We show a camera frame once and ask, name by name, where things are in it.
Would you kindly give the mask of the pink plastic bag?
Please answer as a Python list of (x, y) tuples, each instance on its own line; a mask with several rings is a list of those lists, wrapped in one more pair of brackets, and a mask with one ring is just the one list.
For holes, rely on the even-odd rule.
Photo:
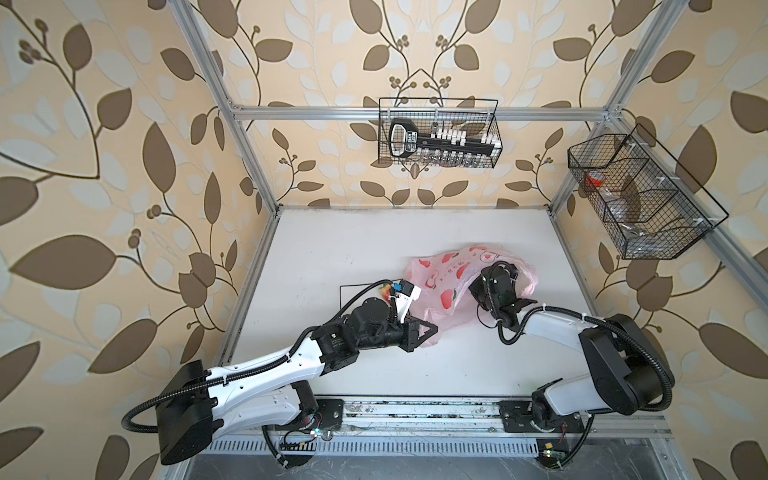
[(447, 331), (475, 317), (478, 302), (471, 295), (470, 286), (482, 270), (498, 261), (518, 269), (516, 294), (531, 297), (538, 284), (535, 268), (499, 246), (473, 245), (410, 261), (403, 279), (421, 289), (419, 298), (410, 306), (410, 314), (438, 327), (438, 332), (422, 344), (424, 348), (436, 345)]

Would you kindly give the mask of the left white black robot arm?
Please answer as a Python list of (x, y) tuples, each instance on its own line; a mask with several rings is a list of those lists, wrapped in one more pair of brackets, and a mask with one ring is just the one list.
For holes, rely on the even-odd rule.
[(318, 411), (311, 380), (354, 364), (364, 350), (411, 353), (437, 334), (437, 325), (409, 312), (420, 293), (405, 280), (379, 280), (330, 320), (305, 328), (288, 348), (210, 369), (189, 362), (159, 395), (131, 408), (121, 426), (156, 435), (164, 465), (186, 461), (239, 430), (302, 430)]

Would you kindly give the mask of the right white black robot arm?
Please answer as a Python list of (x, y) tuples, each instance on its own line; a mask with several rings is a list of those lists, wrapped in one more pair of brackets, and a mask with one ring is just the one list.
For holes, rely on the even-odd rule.
[(511, 346), (525, 336), (569, 347), (584, 356), (588, 372), (555, 379), (535, 390), (515, 422), (550, 433), (579, 414), (586, 423), (568, 451), (547, 446), (537, 462), (545, 470), (563, 470), (580, 452), (599, 415), (631, 416), (662, 412), (673, 400), (675, 377), (660, 350), (635, 321), (622, 314), (599, 318), (558, 306), (538, 304), (516, 292), (519, 269), (497, 261), (483, 269), (469, 291), (480, 310), (495, 321), (499, 340)]

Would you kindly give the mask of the white square plate black rim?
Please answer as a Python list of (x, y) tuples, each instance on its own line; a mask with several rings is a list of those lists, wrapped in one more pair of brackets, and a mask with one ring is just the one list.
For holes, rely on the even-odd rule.
[(372, 298), (383, 300), (387, 305), (390, 305), (392, 287), (392, 281), (340, 285), (338, 288), (339, 308), (343, 313), (348, 313), (361, 306), (365, 300)]

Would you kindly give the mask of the clear bottle red cap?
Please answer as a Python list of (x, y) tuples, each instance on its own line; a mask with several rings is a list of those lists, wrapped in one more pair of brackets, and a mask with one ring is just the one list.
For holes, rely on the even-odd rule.
[(636, 224), (640, 207), (634, 205), (635, 194), (610, 190), (607, 177), (599, 171), (587, 173), (586, 186), (597, 195), (598, 213), (603, 221), (616, 224), (629, 235), (643, 235), (642, 229)]

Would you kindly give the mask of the black test tube rack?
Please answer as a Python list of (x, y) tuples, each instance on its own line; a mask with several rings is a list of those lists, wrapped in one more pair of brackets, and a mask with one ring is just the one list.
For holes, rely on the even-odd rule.
[(391, 157), (406, 159), (416, 155), (422, 161), (493, 161), (502, 151), (496, 134), (483, 133), (476, 139), (464, 130), (442, 127), (439, 123), (429, 133), (422, 133), (413, 121), (402, 118), (390, 123), (384, 142)]

